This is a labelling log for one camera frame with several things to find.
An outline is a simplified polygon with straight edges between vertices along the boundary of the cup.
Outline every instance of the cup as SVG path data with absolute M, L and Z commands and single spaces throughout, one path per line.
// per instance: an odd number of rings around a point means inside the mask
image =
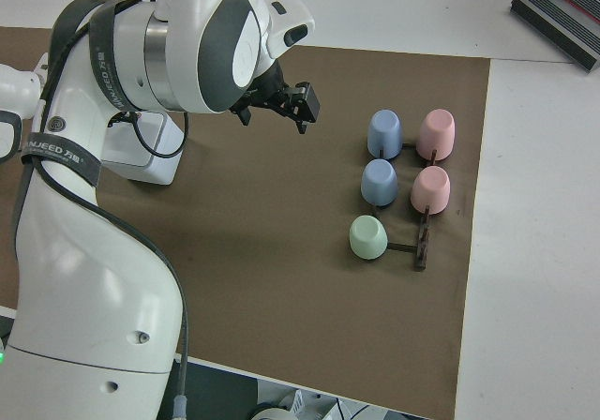
M 442 167 L 430 165 L 416 176 L 411 203 L 417 211 L 425 213 L 429 206 L 430 214 L 438 214 L 446 208 L 449 200 L 450 178 Z
M 392 164 L 385 159 L 374 159 L 363 171 L 360 191 L 367 203 L 386 206 L 398 195 L 398 177 Z
M 357 218 L 350 227 L 350 248 L 359 258 L 379 258 L 387 248 L 387 234 L 382 223 L 372 216 Z
M 446 159 L 454 146 L 454 117 L 449 111 L 436 109 L 423 120 L 416 141 L 416 151 L 423 159 L 431 160 L 436 151 L 435 160 Z
M 375 158 L 395 158 L 402 149 L 402 126 L 395 112 L 375 112 L 368 124 L 367 148 Z

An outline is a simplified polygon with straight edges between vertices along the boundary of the white equipment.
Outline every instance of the white equipment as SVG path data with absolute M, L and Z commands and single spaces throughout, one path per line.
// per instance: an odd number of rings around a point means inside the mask
M 162 125 L 166 111 L 230 110 L 247 125 L 256 106 L 303 133 L 319 103 L 309 83 L 283 81 L 277 58 L 313 28 L 299 0 L 76 0 L 54 26 L 48 81 L 0 66 L 0 161 L 17 151 L 21 120 L 34 117 L 0 420 L 156 418 L 180 329 L 187 356 L 181 287 L 159 250 L 98 208 L 96 183 L 102 159 L 159 184 L 171 182 L 176 161 L 163 172 L 136 160 L 139 150 L 119 156 L 114 141 L 107 150 L 109 121 L 144 129 L 132 113 L 158 113 Z M 176 147 L 169 131 L 155 135 L 153 153 Z M 132 137 L 115 139 L 127 146 Z M 182 370 L 173 418 L 186 416 L 183 357 Z

